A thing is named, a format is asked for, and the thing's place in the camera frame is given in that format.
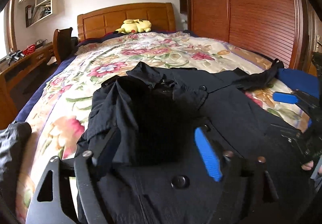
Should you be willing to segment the person's right hand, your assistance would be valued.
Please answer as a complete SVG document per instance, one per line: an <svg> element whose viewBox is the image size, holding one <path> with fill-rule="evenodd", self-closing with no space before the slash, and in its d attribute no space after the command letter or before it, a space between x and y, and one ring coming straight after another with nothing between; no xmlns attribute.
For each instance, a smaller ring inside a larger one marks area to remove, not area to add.
<svg viewBox="0 0 322 224"><path fill-rule="evenodd" d="M314 162L313 161L310 161L308 163L305 163L301 166L301 168L304 170L304 171L311 171L313 169L315 169L314 167ZM318 171L319 174L322 173L322 167L319 168L319 171Z"/></svg>

